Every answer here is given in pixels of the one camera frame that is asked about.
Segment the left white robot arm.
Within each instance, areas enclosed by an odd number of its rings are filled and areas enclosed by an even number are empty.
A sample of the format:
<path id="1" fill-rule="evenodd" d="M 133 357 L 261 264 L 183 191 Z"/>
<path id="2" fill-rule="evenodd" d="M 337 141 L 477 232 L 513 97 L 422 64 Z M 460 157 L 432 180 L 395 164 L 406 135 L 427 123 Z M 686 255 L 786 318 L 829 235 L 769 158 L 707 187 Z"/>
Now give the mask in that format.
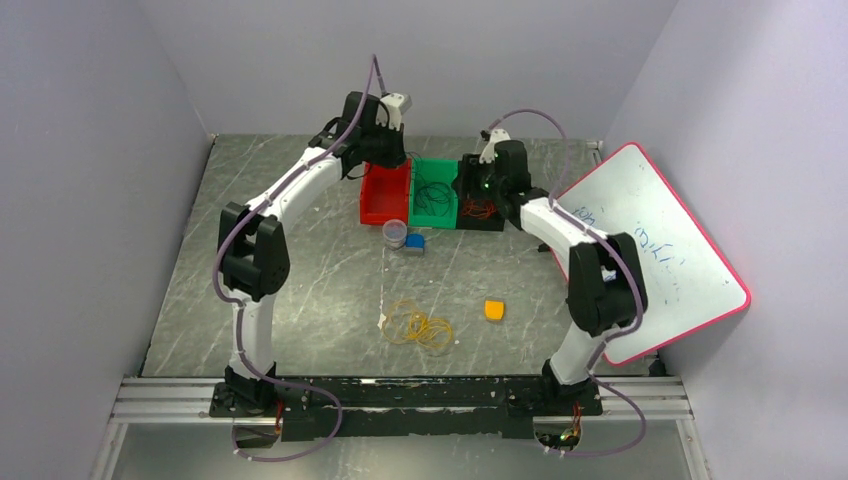
<path id="1" fill-rule="evenodd" d="M 398 168 L 406 161 L 402 116 L 411 98 L 353 91 L 343 112 L 307 144 L 280 179 L 245 204 L 222 210 L 213 287 L 233 308 L 233 349 L 224 387 L 249 414 L 273 409 L 273 308 L 290 273 L 286 232 L 329 187 L 367 163 Z"/>

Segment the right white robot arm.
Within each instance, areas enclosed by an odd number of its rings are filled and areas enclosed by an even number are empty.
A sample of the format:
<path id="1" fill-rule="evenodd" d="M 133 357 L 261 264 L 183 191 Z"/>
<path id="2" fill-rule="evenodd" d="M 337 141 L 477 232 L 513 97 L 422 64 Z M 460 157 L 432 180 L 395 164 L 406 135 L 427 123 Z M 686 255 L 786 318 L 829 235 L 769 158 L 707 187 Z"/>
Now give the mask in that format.
<path id="1" fill-rule="evenodd" d="M 518 140 L 496 141 L 464 155 L 454 187 L 460 198 L 491 202 L 504 219 L 565 262 L 572 324 L 544 364 L 543 374 L 551 380 L 539 389 L 548 412 L 565 413 L 578 399 L 577 386 L 593 378 L 609 342 L 642 325 L 648 295 L 635 240 L 593 228 L 536 187 Z"/>

